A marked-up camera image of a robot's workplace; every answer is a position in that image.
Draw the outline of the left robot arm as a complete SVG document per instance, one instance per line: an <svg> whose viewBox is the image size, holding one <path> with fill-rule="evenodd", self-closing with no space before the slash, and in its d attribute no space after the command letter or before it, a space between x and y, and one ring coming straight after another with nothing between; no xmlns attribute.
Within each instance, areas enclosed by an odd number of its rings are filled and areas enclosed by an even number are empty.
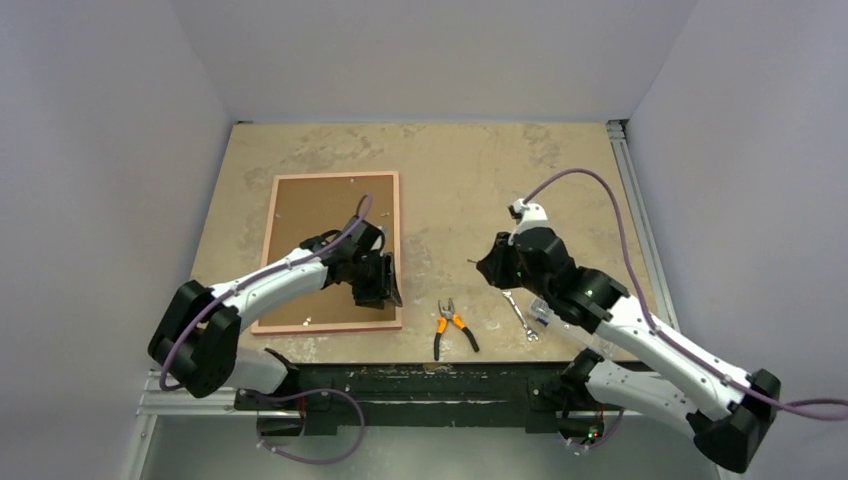
<svg viewBox="0 0 848 480"><path fill-rule="evenodd" d="M242 348L243 331L266 314L332 285L348 284L358 307L399 307L395 261L384 231L353 216L341 231L302 241L282 259L212 286L196 280L172 297L147 346L161 368L160 388L195 398L222 387L253 391L272 408L297 399L295 366L273 349Z"/></svg>

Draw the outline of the pink picture frame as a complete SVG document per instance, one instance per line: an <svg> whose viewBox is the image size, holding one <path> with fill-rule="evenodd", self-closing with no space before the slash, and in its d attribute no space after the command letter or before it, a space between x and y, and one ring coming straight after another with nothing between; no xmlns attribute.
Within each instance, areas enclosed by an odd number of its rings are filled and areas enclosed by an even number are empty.
<svg viewBox="0 0 848 480"><path fill-rule="evenodd" d="M386 250L400 270L400 182L396 172L279 175L272 181L262 267L281 259L310 237L341 230L357 211L364 194L372 196L366 220L381 228ZM352 287L333 285L299 297L266 314L250 327L256 336L328 334L399 330L398 307L382 309L354 304Z"/></svg>

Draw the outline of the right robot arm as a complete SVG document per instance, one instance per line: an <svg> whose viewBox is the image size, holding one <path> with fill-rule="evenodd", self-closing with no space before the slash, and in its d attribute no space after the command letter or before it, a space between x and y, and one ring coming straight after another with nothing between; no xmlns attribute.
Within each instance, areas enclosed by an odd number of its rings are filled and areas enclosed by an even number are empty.
<svg viewBox="0 0 848 480"><path fill-rule="evenodd" d="M644 311L608 274L579 266L547 227L512 239L497 233L475 268L499 290L523 288L562 322L593 333L638 358L649 374L597 361L564 376L561 392L576 407L596 399L651 416L683 431L725 470L748 470L777 414L780 380L748 372L695 345Z"/></svg>

